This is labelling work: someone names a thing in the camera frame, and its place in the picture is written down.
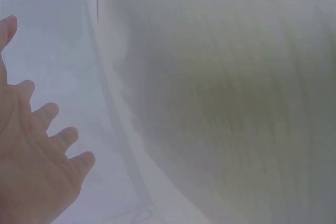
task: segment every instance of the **skin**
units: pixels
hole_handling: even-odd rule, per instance
[[[0,51],[17,30],[17,19],[0,20]],[[78,139],[69,127],[49,137],[47,129],[58,106],[47,103],[32,112],[35,85],[26,80],[7,83],[0,62],[0,223],[53,222],[78,197],[84,178],[95,163],[91,152],[68,159],[66,150]]]

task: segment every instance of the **white tent wall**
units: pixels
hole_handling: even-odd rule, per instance
[[[0,0],[9,82],[97,157],[55,223],[336,223],[336,0],[95,1]]]
[[[336,0],[98,6],[107,83],[166,223],[336,223]]]

